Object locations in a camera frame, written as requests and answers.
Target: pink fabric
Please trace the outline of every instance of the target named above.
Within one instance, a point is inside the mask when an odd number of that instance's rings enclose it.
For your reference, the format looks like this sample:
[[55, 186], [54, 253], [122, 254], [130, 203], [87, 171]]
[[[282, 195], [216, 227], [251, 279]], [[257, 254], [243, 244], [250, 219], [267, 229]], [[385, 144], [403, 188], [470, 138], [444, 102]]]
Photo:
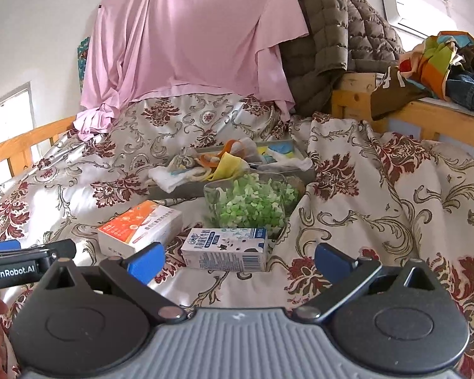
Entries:
[[293, 97], [277, 45], [307, 34], [297, 0], [103, 0], [74, 123], [107, 132], [131, 101], [190, 93]]

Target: brown quilted jacket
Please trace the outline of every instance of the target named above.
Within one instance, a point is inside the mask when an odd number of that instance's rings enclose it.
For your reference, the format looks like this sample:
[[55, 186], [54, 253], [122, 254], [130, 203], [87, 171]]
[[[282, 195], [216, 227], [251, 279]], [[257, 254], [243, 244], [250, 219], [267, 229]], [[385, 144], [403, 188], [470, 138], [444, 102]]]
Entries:
[[384, 73], [403, 53], [395, 30], [366, 0], [298, 0], [309, 35], [279, 44], [295, 110], [329, 112], [346, 71]]

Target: air conditioner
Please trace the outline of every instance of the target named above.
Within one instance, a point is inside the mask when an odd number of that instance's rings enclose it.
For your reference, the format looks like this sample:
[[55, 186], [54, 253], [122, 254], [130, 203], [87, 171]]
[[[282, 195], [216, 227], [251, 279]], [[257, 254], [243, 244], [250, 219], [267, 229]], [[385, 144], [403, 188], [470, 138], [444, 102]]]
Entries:
[[423, 0], [383, 0], [386, 19], [398, 29], [421, 38], [456, 31], [455, 22]]

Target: gray ribbed panel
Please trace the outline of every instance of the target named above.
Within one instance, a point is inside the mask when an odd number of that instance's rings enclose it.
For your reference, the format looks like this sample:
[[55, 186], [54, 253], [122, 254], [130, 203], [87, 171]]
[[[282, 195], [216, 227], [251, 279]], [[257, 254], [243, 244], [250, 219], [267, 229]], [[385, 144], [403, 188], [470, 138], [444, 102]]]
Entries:
[[[143, 352], [95, 379], [385, 379], [347, 360], [315, 325], [280, 309], [200, 309], [164, 325]], [[430, 379], [461, 379], [447, 371]], [[46, 379], [26, 372], [21, 379]]]

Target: wooden bed frame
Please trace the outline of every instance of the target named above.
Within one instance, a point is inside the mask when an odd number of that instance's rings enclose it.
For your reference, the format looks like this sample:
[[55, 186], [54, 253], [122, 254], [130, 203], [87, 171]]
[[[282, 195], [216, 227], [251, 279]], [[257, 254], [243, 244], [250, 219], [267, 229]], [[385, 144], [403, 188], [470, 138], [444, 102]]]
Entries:
[[[332, 94], [331, 113], [337, 118], [367, 120], [376, 132], [385, 132], [387, 119], [372, 121], [370, 117], [370, 94], [375, 88], [374, 73], [345, 74]], [[413, 101], [389, 117], [412, 123], [421, 128], [421, 139], [438, 140], [447, 135], [474, 147], [474, 117], [451, 108], [426, 102]], [[30, 147], [49, 139], [51, 145], [58, 135], [73, 127], [74, 117], [49, 123], [0, 144], [0, 162], [7, 160], [10, 174], [14, 177], [32, 165]]]

